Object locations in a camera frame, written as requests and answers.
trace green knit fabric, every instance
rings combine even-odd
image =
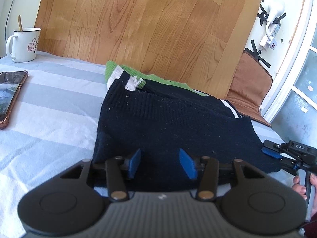
[[[105,73],[105,77],[106,77],[106,82],[108,81],[109,77],[111,76],[112,72],[114,71],[114,69],[117,67],[118,65],[113,62],[113,61],[108,61],[106,64],[106,73]],[[176,82],[176,81],[170,81],[170,80],[165,80],[161,77],[158,77],[154,74],[143,74],[133,68],[130,68],[126,65],[119,65],[123,70],[125,70],[127,73],[129,73],[131,76],[136,76],[137,79],[139,80],[140,78],[144,79],[144,80],[152,80],[152,81],[156,81],[165,85],[171,85],[171,86],[177,86],[177,87],[181,87],[184,89],[188,89],[192,92],[195,92],[197,94],[200,94],[201,96],[207,96],[207,94],[204,94],[202,92],[199,91],[195,91],[192,88],[190,88],[187,84],[185,83],[180,83],[180,82]],[[140,83],[140,85],[138,86],[139,89],[142,89],[144,87],[144,85],[146,84],[146,81],[143,81]]]

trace white window frame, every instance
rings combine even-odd
[[[267,112],[264,115],[264,119],[268,122],[272,122],[280,108],[282,107],[283,103],[285,102],[287,96],[289,95],[290,91],[294,91],[300,97],[302,97],[308,104],[310,104],[313,108],[317,110],[317,104],[312,101],[308,96],[306,96],[303,92],[301,92],[298,88],[294,86],[297,77],[299,76],[304,62],[306,60],[307,54],[309,50],[312,50],[317,53],[317,49],[311,46],[313,36],[315,33],[316,25],[317,25],[317,0],[313,0],[313,4],[311,7],[311,13],[308,14],[309,22],[305,32],[305,36],[300,46],[298,55],[294,61],[293,66],[291,66],[291,70],[281,87],[279,93],[277,94],[276,98],[274,99],[272,105],[268,108]]]
[[[262,102],[262,115],[265,115],[272,106],[274,99],[277,97],[278,92],[281,90],[283,83],[292,69],[306,34],[312,7],[313,0],[303,0],[301,14],[291,44],[278,70],[278,73],[273,80],[272,87]]]

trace smartphone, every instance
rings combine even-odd
[[[28,75],[27,71],[0,73],[0,129],[8,125],[12,108]]]

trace clothing pile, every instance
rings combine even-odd
[[[141,149],[141,163],[128,190],[168,192],[197,187],[179,162],[179,149],[220,163],[243,159],[266,173],[281,169],[261,152],[251,119],[225,100],[186,84],[144,75],[110,61],[108,92],[101,107],[93,163]]]

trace human hand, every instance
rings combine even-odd
[[[315,198],[313,201],[313,209],[312,209],[312,214],[311,216],[315,215],[317,212],[317,176],[315,174],[311,174],[309,177],[310,183],[315,186],[315,190],[316,190],[316,194],[315,194]],[[294,191],[296,191],[298,194],[300,194],[303,199],[307,199],[307,196],[305,195],[306,192],[306,188],[303,185],[299,184],[300,178],[299,176],[295,176],[293,178],[293,183],[294,185],[292,186],[292,189]]]

